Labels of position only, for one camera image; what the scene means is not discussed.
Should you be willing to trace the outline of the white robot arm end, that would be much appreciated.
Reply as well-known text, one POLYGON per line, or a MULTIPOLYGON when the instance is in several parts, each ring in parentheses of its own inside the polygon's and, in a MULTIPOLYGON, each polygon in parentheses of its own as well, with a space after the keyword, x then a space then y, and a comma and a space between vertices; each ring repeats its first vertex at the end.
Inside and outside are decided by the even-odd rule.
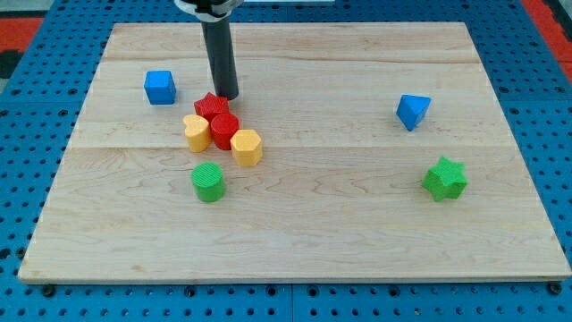
POLYGON ((174 0, 174 4, 183 12, 195 16, 201 22, 219 22, 230 16, 241 6, 243 0, 174 0))

